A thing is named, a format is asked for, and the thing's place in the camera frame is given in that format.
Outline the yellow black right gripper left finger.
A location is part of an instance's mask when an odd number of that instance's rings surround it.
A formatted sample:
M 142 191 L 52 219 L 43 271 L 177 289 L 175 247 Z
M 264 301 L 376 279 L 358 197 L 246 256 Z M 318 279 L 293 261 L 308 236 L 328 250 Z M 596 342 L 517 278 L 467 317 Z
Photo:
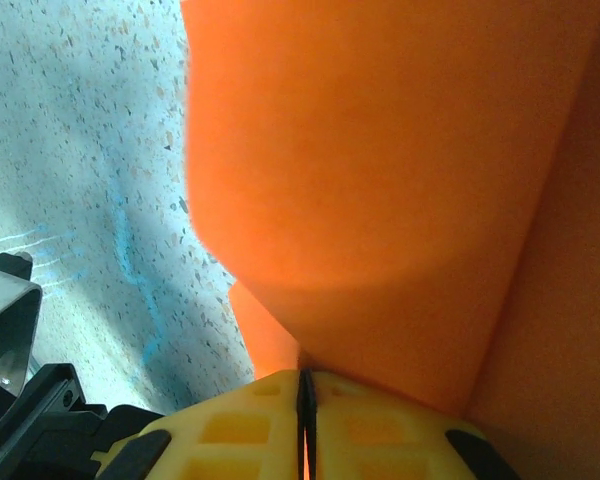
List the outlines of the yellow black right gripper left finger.
M 96 480 L 305 480 L 299 376 L 281 371 L 149 423 L 97 458 Z

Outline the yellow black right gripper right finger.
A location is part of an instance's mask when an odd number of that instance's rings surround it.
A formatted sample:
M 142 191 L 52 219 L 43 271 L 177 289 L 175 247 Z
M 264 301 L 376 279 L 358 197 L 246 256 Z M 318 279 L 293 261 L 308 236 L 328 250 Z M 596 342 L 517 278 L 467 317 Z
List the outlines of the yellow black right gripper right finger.
M 305 373 L 305 480 L 522 480 L 474 425 Z

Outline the orange cloth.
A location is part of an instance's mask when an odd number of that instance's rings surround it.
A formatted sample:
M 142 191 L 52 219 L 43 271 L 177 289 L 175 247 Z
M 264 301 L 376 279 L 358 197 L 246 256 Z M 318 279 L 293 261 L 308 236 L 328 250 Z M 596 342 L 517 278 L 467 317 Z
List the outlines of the orange cloth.
M 194 228 L 257 376 L 600 442 L 600 0 L 183 0 Z

